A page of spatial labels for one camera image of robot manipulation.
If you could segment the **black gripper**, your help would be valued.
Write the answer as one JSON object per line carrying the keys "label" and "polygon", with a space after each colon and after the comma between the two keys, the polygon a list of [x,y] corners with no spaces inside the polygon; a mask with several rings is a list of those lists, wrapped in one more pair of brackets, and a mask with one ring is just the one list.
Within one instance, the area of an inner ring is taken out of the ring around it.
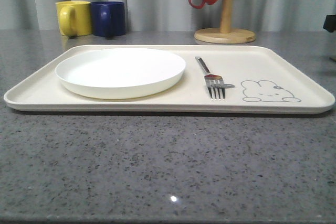
{"label": "black gripper", "polygon": [[335,14],[327,15],[324,20],[323,29],[333,33],[335,31]]}

